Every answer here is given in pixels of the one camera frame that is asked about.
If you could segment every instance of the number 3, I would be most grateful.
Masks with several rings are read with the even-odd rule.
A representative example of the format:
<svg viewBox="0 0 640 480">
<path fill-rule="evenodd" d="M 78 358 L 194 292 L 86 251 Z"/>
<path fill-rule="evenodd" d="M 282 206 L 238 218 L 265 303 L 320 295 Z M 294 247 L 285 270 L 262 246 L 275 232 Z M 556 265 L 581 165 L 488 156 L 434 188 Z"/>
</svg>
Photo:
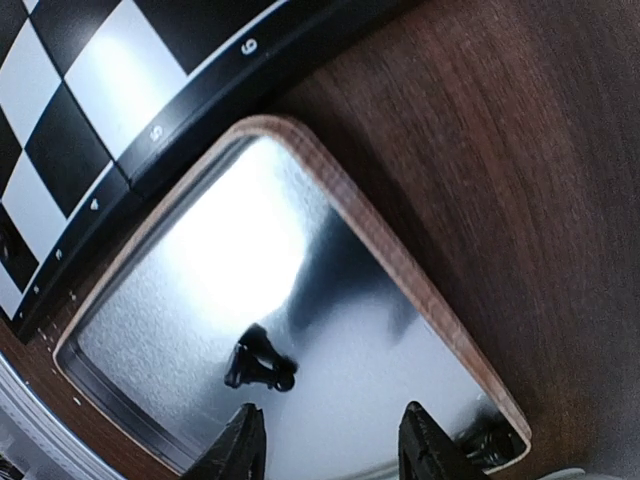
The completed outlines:
<svg viewBox="0 0 640 480">
<path fill-rule="evenodd" d="M 240 50 L 242 50 L 243 55 L 251 55 L 257 49 L 258 49 L 258 42 L 256 42 L 255 39 L 250 38 L 249 40 L 244 42 Z"/>
</svg>

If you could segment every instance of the white square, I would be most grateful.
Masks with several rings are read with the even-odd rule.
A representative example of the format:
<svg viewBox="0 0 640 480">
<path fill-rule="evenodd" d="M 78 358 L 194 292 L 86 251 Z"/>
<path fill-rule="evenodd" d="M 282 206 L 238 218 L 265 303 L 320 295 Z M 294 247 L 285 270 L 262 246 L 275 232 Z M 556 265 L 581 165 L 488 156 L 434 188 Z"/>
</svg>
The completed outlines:
<svg viewBox="0 0 640 480">
<path fill-rule="evenodd" d="M 0 308 L 13 319 L 22 302 L 22 293 L 0 263 Z"/>
<path fill-rule="evenodd" d="M 116 7 L 65 79 L 115 159 L 187 83 L 132 0 Z"/>
<path fill-rule="evenodd" d="M 25 152 L 13 169 L 2 204 L 33 255 L 43 263 L 67 219 Z"/>
<path fill-rule="evenodd" d="M 33 9 L 38 5 L 38 0 L 22 0 L 24 2 L 24 6 L 27 7 L 27 12 L 29 15 L 33 12 Z"/>
<path fill-rule="evenodd" d="M 60 83 L 60 76 L 27 20 L 0 67 L 0 105 L 23 147 Z"/>
</svg>

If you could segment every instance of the number 4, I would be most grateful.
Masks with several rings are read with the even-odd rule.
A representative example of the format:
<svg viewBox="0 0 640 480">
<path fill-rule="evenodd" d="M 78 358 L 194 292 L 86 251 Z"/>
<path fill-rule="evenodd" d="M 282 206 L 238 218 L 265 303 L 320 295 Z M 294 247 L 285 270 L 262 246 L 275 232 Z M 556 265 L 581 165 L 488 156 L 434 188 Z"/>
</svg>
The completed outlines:
<svg viewBox="0 0 640 480">
<path fill-rule="evenodd" d="M 242 44 L 242 48 L 240 48 L 240 50 L 242 50 L 243 55 L 251 55 L 257 49 L 258 49 L 258 42 L 256 42 L 256 40 L 253 38 L 250 38 L 249 40 L 244 42 Z"/>
</svg>

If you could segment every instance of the black and white chessboard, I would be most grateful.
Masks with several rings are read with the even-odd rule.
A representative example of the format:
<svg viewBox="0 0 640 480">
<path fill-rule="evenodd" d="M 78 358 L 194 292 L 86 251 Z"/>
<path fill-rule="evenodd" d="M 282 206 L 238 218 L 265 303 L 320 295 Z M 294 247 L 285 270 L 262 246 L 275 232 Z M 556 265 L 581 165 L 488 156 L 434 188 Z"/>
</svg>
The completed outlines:
<svg viewBox="0 0 640 480">
<path fill-rule="evenodd" d="M 141 172 L 188 166 L 288 71 L 400 1 L 0 0 L 12 328 Z"/>
</svg>

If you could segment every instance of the wooden table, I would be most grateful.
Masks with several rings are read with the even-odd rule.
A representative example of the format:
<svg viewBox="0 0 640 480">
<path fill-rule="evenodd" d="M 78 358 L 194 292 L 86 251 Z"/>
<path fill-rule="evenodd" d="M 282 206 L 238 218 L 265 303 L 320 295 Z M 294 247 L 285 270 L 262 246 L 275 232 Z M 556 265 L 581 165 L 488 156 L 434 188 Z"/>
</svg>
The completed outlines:
<svg viewBox="0 0 640 480">
<path fill-rule="evenodd" d="M 317 133 L 523 407 L 534 448 L 500 478 L 640 473 L 640 4 L 422 3 L 260 111 Z M 175 478 L 75 405 L 56 335 L 23 348 L 0 330 L 110 464 Z"/>
</svg>

